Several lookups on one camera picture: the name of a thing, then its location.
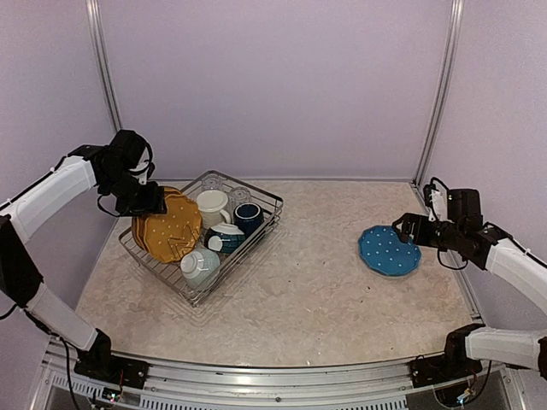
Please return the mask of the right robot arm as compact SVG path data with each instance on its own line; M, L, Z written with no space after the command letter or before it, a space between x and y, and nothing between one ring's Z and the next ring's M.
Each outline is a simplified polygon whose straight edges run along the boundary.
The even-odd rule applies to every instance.
M546 309L546 264L500 227L483 220L479 192L424 188L429 215L406 213L392 227L404 243L454 251L477 268L512 285L540 310ZM546 375L546 332L467 325L452 331L437 361L443 378L457 378L471 361L491 360Z

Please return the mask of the yellow dotted plate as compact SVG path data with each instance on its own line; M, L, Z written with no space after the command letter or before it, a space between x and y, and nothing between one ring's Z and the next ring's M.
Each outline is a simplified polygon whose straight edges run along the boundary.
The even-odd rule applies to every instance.
M180 194L180 193L181 191L178 190L177 188L174 188L172 186L164 186L165 199L167 199L169 195ZM144 223L147 217L148 217L148 214L133 217L132 226L131 226L133 241L144 251L148 251L148 248L144 243Z
M202 227L197 203L181 191L164 188L165 214L150 214L143 220L142 242L161 263L180 261L196 246Z

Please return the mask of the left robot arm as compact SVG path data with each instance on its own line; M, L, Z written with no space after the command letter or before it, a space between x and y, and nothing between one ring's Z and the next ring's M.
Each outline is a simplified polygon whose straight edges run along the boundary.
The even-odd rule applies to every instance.
M155 169L150 144L130 130L106 145L82 145L62 157L41 179L1 205L1 291L31 318L71 343L79 360L103 380L119 372L111 341L44 282L26 244L52 216L96 189L114 196L115 218L164 214L164 189L150 180Z

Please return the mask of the blue dotted plate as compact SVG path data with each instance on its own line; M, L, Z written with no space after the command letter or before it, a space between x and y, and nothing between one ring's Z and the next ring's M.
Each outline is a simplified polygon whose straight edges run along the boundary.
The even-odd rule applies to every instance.
M412 242L401 242L390 225L365 229L357 243L362 261L385 278L406 277L421 262L421 250Z

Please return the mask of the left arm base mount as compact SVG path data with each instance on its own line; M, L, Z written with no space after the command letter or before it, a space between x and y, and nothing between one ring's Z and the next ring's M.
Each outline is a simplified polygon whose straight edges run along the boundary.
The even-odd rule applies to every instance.
M121 388L144 388L150 364L112 353L109 339L97 339L89 350L77 350L74 371L79 374Z

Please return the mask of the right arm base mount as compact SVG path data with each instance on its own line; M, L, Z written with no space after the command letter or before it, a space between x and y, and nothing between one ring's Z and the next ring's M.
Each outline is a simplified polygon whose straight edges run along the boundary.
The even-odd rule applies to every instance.
M448 341L444 352L433 356L418 355L409 362L409 371L414 388L442 384L480 373L483 366L479 360L469 359L463 342Z

